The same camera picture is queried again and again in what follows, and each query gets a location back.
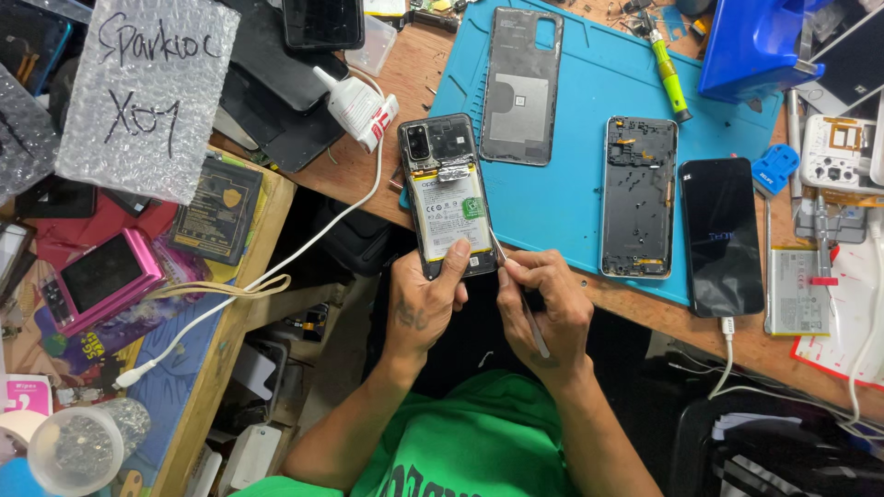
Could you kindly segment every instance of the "hand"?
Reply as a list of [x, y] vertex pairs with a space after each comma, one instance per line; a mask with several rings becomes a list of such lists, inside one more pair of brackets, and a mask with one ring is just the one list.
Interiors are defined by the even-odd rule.
[[462, 238], [448, 249], [442, 271], [427, 281], [417, 250], [392, 264], [390, 309], [381, 360], [414, 381], [427, 362], [427, 351], [442, 336], [453, 310], [467, 301], [461, 281], [469, 261], [469, 241]]
[[[498, 307], [510, 347], [550, 392], [592, 373], [586, 355], [586, 336], [592, 320], [592, 302], [571, 278], [568, 263], [556, 250], [514, 252], [498, 269]], [[535, 288], [544, 297], [545, 312], [535, 312], [550, 356], [540, 356], [522, 311], [519, 285]]]

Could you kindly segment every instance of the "green t-shirt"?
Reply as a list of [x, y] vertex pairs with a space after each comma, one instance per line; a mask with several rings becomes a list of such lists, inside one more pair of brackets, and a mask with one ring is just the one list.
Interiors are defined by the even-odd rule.
[[[265, 478], [237, 497], [341, 497]], [[435, 401], [410, 394], [350, 493], [354, 497], [578, 495], [565, 472], [561, 424], [544, 388], [489, 371]]]

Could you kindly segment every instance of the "pink device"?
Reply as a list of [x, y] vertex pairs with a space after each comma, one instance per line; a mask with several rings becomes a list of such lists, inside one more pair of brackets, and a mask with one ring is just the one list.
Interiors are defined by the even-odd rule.
[[43, 279], [40, 291], [56, 329], [70, 337], [128, 309], [164, 282], [147, 236], [123, 228]]

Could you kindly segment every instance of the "person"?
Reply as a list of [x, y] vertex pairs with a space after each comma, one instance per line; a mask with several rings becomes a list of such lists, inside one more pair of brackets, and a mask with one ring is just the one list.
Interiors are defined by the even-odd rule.
[[[409, 390], [452, 314], [469, 298], [461, 276], [466, 239], [428, 281], [416, 251], [392, 265], [383, 352], [371, 373], [291, 449], [285, 476], [239, 497], [516, 495], [660, 496], [629, 443], [586, 355], [592, 303], [555, 250], [514, 252], [498, 269], [506, 341], [539, 379], [487, 371], [441, 399]], [[536, 289], [535, 313], [550, 356], [540, 356], [520, 286]]]

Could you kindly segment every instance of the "man's left hand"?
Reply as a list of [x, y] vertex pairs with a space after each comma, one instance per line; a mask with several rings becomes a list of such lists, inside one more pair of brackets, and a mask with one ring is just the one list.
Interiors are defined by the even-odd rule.
[[381, 359], [411, 381], [427, 362], [427, 351], [442, 336], [454, 310], [467, 301], [461, 281], [469, 262], [469, 241], [462, 238], [448, 249], [435, 281], [423, 276], [417, 250], [392, 265], [390, 309]]

